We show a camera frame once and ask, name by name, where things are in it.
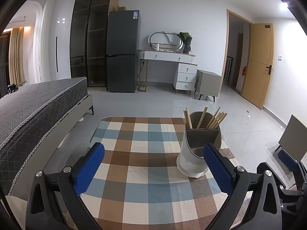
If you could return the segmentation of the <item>white utensil holder cylinder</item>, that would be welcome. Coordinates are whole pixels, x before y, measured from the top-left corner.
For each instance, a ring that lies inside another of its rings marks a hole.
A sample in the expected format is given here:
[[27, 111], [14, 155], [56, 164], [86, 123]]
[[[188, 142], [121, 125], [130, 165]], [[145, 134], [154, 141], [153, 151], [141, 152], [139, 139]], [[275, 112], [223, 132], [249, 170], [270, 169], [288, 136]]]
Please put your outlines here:
[[201, 116], [201, 111], [191, 113], [192, 129], [184, 129], [180, 154], [176, 159], [179, 171], [187, 177], [196, 179], [204, 176], [209, 170], [203, 158], [203, 147], [208, 143], [212, 143], [217, 149], [220, 149], [222, 145], [220, 128], [206, 128], [213, 115], [206, 113], [200, 127], [197, 128]]

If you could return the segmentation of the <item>grey-white chair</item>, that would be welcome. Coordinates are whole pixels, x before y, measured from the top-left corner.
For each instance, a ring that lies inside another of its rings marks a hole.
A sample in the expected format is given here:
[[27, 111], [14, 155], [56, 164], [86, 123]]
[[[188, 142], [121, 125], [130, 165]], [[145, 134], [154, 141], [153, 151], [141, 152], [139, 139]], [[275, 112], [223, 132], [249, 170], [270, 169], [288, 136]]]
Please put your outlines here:
[[275, 150], [285, 150], [294, 160], [301, 161], [306, 154], [307, 128], [295, 115], [291, 115], [288, 125]]

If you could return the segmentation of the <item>checkered tablecloth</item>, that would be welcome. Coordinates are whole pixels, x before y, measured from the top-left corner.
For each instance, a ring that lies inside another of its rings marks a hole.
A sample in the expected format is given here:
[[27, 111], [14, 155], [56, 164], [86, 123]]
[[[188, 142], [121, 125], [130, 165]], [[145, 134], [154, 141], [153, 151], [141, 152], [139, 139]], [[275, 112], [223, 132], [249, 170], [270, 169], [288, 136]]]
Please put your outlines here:
[[81, 199], [102, 229], [205, 229], [227, 195], [208, 172], [183, 175], [182, 118], [109, 117], [77, 124], [59, 154], [67, 164], [100, 142], [102, 163]]

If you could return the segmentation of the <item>dark grey quilted mattress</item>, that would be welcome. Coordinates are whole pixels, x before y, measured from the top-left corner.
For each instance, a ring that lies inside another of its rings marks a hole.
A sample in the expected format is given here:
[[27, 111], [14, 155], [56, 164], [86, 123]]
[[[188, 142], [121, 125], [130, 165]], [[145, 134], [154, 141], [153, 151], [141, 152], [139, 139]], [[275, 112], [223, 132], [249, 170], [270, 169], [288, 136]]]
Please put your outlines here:
[[85, 77], [20, 87], [1, 98], [1, 188], [12, 189], [34, 149], [87, 96]]

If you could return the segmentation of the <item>yellow wooden door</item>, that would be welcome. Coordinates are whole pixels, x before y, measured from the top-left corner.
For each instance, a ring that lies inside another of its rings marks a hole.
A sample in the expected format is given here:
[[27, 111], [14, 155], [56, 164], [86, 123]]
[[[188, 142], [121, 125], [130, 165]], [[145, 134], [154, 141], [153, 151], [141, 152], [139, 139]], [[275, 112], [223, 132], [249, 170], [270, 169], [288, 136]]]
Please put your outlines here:
[[250, 29], [250, 48], [241, 96], [263, 109], [270, 83], [274, 56], [274, 26], [254, 23]]

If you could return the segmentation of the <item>grey bedside cabinet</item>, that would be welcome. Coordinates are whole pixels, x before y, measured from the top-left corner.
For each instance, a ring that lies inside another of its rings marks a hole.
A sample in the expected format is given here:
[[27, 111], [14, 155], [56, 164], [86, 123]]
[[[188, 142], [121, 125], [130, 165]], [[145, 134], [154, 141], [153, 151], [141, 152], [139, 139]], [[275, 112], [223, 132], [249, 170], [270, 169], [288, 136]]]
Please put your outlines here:
[[221, 80], [221, 76], [216, 73], [204, 70], [197, 70], [194, 93], [198, 92], [198, 100], [200, 100], [202, 96], [211, 96], [213, 98], [213, 101], [215, 102], [215, 99], [219, 94]]

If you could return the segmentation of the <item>white drawer dressing table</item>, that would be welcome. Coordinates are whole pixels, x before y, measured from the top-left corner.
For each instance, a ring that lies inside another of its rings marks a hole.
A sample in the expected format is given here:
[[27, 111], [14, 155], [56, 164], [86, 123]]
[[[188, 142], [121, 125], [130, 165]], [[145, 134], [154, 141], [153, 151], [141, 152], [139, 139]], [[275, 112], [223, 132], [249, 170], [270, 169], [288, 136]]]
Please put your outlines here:
[[198, 65], [195, 55], [161, 50], [139, 51], [138, 90], [148, 84], [172, 84], [175, 91], [192, 92]]

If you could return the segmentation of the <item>beige curtain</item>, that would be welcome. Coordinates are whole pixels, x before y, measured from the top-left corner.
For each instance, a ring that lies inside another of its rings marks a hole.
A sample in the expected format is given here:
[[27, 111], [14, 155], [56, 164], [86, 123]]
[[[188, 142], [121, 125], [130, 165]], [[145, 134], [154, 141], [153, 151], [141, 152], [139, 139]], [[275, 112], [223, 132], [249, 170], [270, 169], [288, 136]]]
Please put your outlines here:
[[9, 42], [9, 80], [10, 84], [20, 86], [24, 79], [23, 71], [23, 33], [24, 27], [13, 28]]

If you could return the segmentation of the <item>potted green plant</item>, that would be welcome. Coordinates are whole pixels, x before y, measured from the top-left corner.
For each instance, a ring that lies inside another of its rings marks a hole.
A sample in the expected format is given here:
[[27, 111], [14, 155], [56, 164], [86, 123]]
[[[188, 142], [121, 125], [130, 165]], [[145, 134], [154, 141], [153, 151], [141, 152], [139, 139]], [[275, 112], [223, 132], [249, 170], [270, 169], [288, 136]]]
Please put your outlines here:
[[192, 41], [191, 35], [188, 32], [180, 32], [179, 35], [181, 41], [184, 44], [183, 53], [189, 54], [189, 52], [191, 51], [191, 41]]

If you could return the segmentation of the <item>dark grey refrigerator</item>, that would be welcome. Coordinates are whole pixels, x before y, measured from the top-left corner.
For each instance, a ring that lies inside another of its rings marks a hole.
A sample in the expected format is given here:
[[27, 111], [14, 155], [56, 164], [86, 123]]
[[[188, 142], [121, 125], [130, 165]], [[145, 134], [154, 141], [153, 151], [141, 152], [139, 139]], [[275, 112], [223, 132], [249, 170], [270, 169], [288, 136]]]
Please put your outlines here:
[[140, 24], [139, 10], [109, 13], [106, 41], [109, 92], [135, 92]]

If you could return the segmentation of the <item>oval vanity mirror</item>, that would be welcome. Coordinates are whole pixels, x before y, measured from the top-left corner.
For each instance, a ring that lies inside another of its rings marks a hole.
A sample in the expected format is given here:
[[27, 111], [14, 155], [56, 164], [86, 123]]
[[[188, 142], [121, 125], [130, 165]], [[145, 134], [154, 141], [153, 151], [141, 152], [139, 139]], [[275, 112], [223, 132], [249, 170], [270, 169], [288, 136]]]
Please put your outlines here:
[[165, 31], [154, 32], [149, 35], [148, 44], [154, 50], [156, 50], [157, 44], [160, 44], [161, 51], [171, 51], [175, 53], [179, 53], [184, 45], [178, 33]]

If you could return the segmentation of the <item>black glass wardrobe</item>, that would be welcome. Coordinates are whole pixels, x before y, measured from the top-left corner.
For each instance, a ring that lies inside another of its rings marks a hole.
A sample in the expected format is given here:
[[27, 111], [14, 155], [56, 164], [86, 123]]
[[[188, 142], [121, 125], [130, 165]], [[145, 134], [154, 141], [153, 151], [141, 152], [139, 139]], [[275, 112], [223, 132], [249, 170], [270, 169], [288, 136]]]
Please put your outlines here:
[[75, 0], [70, 30], [71, 77], [106, 87], [106, 34], [110, 0]]

